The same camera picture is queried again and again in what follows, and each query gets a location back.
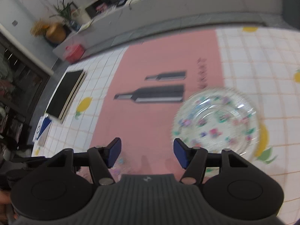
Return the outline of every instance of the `screw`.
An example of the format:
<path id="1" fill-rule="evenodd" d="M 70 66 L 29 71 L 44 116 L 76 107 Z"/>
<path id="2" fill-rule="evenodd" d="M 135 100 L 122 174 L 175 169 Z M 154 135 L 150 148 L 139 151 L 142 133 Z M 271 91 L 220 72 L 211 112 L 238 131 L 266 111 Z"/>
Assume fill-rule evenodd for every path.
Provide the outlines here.
<path id="1" fill-rule="evenodd" d="M 111 178 L 102 178 L 102 179 L 99 180 L 99 183 L 100 183 L 101 185 L 107 186 L 107 185 L 113 184 L 113 183 L 114 183 L 114 180 L 111 179 Z"/>
<path id="2" fill-rule="evenodd" d="M 181 180 L 181 182 L 185 185 L 193 185 L 195 184 L 197 181 L 196 179 L 192 178 L 192 177 L 185 177 Z"/>

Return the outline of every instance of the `pink table mat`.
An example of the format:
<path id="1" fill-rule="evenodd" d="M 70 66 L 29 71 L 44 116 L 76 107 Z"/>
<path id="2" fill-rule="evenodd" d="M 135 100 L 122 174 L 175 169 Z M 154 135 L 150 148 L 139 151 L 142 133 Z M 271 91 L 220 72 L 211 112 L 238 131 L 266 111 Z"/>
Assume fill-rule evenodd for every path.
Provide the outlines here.
<path id="1" fill-rule="evenodd" d="M 186 71 L 184 80 L 145 81 L 164 72 Z M 122 156 L 132 174 L 184 172 L 173 153 L 173 119 L 182 103 L 136 103 L 114 100 L 116 94 L 141 87 L 184 84 L 184 100 L 209 87 L 223 86 L 217 36 L 214 30 L 182 33 L 130 46 L 108 89 L 91 147 L 122 140 Z"/>

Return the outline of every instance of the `white tile pattern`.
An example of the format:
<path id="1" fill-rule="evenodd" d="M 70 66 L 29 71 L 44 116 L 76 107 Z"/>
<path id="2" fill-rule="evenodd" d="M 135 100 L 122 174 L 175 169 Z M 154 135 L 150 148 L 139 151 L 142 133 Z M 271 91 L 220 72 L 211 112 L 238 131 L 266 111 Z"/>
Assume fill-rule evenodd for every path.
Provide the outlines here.
<path id="1" fill-rule="evenodd" d="M 73 148 L 74 152 L 89 148 L 104 97 L 126 50 L 127 47 L 105 52 L 68 67 L 67 71 L 84 69 L 87 76 L 63 124 L 51 123 L 45 147 L 39 155 L 51 157 L 64 148 Z M 92 97 L 91 104 L 75 119 L 76 108 L 85 97 Z"/>
<path id="2" fill-rule="evenodd" d="M 246 93 L 258 107 L 269 131 L 275 162 L 262 165 L 284 189 L 279 217 L 286 224 L 300 218 L 300 33 L 258 28 L 217 29 L 224 83 Z"/>

